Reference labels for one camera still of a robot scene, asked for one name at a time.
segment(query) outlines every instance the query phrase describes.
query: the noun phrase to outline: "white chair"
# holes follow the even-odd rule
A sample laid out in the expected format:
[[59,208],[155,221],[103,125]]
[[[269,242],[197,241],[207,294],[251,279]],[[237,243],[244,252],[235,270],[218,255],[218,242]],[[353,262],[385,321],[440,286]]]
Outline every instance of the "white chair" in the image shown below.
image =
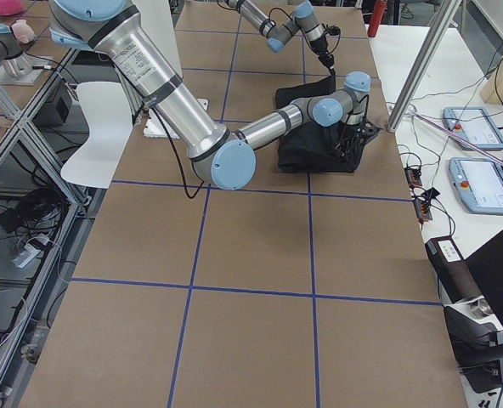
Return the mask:
[[67,160],[61,177],[69,183],[107,189],[133,130],[133,113],[118,82],[85,82],[76,92],[89,137]]

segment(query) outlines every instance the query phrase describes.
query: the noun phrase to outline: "black fabric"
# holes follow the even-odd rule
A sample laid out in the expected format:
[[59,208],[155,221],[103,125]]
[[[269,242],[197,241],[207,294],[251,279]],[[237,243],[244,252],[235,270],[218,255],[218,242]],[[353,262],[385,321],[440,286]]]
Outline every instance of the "black fabric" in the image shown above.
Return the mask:
[[[328,76],[318,82],[278,89],[276,108],[297,98],[332,94],[336,90],[335,80],[335,76]],[[366,119],[352,126],[341,122],[330,127],[305,123],[280,137],[278,167],[283,173],[353,173],[366,144],[379,131]]]

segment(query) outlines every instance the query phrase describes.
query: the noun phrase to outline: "brown cardboard table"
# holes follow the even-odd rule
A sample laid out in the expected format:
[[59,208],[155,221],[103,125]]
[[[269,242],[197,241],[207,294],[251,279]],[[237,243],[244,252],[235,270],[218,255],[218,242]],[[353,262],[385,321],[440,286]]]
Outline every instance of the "brown cardboard table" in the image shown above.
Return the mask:
[[[316,10],[383,124],[359,11]],[[325,75],[301,37],[270,54],[215,3],[186,3],[177,40],[184,82],[233,129]],[[136,128],[20,406],[466,406],[394,135],[354,174],[275,163],[272,144],[243,190],[190,201],[167,141]]]

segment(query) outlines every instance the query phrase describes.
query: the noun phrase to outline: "blue tape line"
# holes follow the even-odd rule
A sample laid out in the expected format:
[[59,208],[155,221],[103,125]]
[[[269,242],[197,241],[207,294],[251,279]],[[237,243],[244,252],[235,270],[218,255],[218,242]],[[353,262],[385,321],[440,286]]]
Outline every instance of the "blue tape line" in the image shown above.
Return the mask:
[[440,302],[428,302],[425,300],[383,299],[380,297],[359,297],[359,296],[338,296],[338,295],[316,295],[316,297],[320,299],[349,300],[352,302],[413,304],[419,306],[442,306]]
[[312,320],[314,323],[314,369],[316,385],[316,408],[321,408],[321,386],[319,382],[319,337],[318,313],[316,304],[316,275],[314,261],[314,217],[312,213],[312,188],[310,173],[307,173],[308,184],[308,236],[310,240],[310,278],[312,281]]
[[[240,31],[240,24],[242,22],[242,16],[239,15],[239,18],[238,18],[238,31]],[[236,46],[238,45],[238,36],[239,36],[239,33],[237,32],[236,33],[236,37],[235,37],[235,45],[233,46],[233,55],[231,57],[231,66],[230,66],[230,69],[229,69],[229,78],[227,79],[227,87],[225,88],[225,95],[223,97],[223,108],[221,109],[221,120],[223,120],[225,118],[225,109],[227,108],[227,99],[229,98],[229,89],[230,89],[230,86],[231,86],[231,77],[232,77],[232,74],[233,74],[233,68],[235,67],[235,57],[236,57]]]
[[240,289],[234,287],[217,287],[217,286],[193,286],[197,291],[208,292],[231,292],[231,293],[247,293],[251,295],[272,295],[272,296],[285,296],[290,298],[311,298],[309,293],[299,292],[277,292],[277,291],[262,291],[256,289]]
[[110,283],[112,285],[129,285],[129,286],[156,286],[156,287],[169,287],[176,289],[189,289],[188,285],[179,285],[177,283],[160,283],[160,282],[146,282],[140,280],[114,280],[114,279],[100,279],[100,278],[80,278],[73,277],[73,282],[87,282],[87,283]]
[[[189,286],[178,283],[162,283],[162,282],[147,282],[141,280],[114,280],[102,278],[71,278],[74,282],[85,283],[103,283],[109,285],[129,285],[129,286],[153,286],[153,287],[166,287],[169,289],[193,289],[205,292],[232,292],[232,293],[247,293],[251,295],[270,295],[270,296],[285,296],[292,298],[312,298],[312,293],[299,293],[299,292],[277,292],[277,291],[264,291],[258,289],[241,289],[233,287],[221,286]],[[357,296],[343,296],[343,295],[322,295],[316,293],[316,298],[330,299],[330,300],[348,300],[352,302],[368,302],[368,303],[396,303],[396,304],[414,304],[419,306],[442,306],[440,302],[428,302],[421,300],[403,300],[403,299],[386,299],[380,297],[357,297]]]
[[367,196],[367,195],[312,193],[312,196],[314,196],[314,197],[333,197],[333,198],[354,198],[356,200],[412,202],[411,198],[374,197],[374,196]]
[[[133,180],[112,180],[115,184],[136,184],[136,185],[152,185],[156,187],[177,187],[183,188],[183,184],[169,184],[169,183],[154,183],[149,181],[133,181]],[[198,187],[197,185],[189,185],[188,187]],[[211,187],[211,190],[221,190],[218,187]],[[245,193],[264,193],[264,194],[282,194],[286,196],[307,196],[308,192],[301,191],[278,191],[278,190],[252,190],[252,189],[240,189]],[[367,195],[344,195],[344,194],[325,194],[325,193],[310,193],[312,197],[330,197],[330,198],[347,198],[354,200],[372,200],[372,201],[394,201],[394,202],[412,202],[410,198],[392,198],[392,197],[374,197]]]
[[176,360],[174,361],[174,369],[172,370],[172,381],[170,384],[170,393],[168,395],[167,408],[172,407],[172,401],[174,398],[176,379],[178,377],[178,367],[180,364],[180,357],[182,355],[182,347],[184,346],[185,328],[187,326],[187,319],[189,316],[189,306],[191,305],[191,295],[193,294],[193,283],[195,282],[195,273],[197,270],[197,264],[199,263],[199,254],[201,253],[202,235],[206,222],[206,213],[208,212],[208,202],[210,201],[210,186],[206,188],[206,198],[204,200],[204,207],[202,210],[201,227],[199,228],[199,237],[197,238],[197,247],[195,249],[195,259],[193,260],[193,269],[191,271],[191,279],[189,280],[189,290],[187,292],[187,299],[185,301],[184,318],[182,320],[182,328],[180,330],[180,338],[178,340],[178,351],[176,352]]

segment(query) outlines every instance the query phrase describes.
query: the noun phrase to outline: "white table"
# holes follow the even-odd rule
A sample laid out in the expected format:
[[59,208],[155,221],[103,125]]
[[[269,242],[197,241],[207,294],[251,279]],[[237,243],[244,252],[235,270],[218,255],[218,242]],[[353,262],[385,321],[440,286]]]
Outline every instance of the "white table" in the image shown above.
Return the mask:
[[[370,39],[386,101],[394,103],[397,100],[427,30],[427,27],[381,25],[376,37]],[[450,28],[427,68],[415,98],[425,94],[459,91],[482,77],[483,73],[463,42],[460,33],[456,29]],[[465,106],[469,101],[469,106],[485,106],[489,114],[502,112],[502,106],[485,104],[480,98],[479,91],[484,84],[485,80],[457,94],[429,96],[417,100],[413,104],[419,113],[438,118],[441,117],[445,106]],[[503,126],[503,113],[493,116],[492,119],[497,126]],[[420,144],[439,153],[444,147],[447,136],[417,118],[414,120],[414,124]],[[405,118],[399,125],[396,138],[399,144],[408,146],[410,151],[416,153],[423,163],[434,163],[437,160],[433,153],[421,148],[416,143],[416,136],[412,131],[409,118]],[[401,152],[407,151],[403,146],[399,146],[399,150]],[[492,153],[503,158],[503,151]],[[438,199],[455,220],[456,231],[453,238],[466,258],[503,230],[503,216],[477,215],[466,211],[449,178],[448,160],[455,156],[480,157],[481,155],[474,151],[462,150],[453,140],[450,140],[442,154],[438,174],[433,183],[435,189],[441,193]],[[402,162],[406,163],[408,157],[409,155],[402,156]],[[410,157],[410,164],[417,164],[417,159]],[[431,187],[435,170],[436,166],[422,168],[421,179],[426,188]],[[448,219],[444,214],[433,208],[432,217],[433,221],[423,225],[424,242],[432,237],[449,233]],[[466,305],[458,305],[456,308],[464,313],[468,309]],[[495,397],[492,399],[487,393],[475,394],[464,377],[461,377],[461,381],[466,390],[469,407],[478,406],[482,400],[492,400],[489,406],[490,408],[495,407]]]

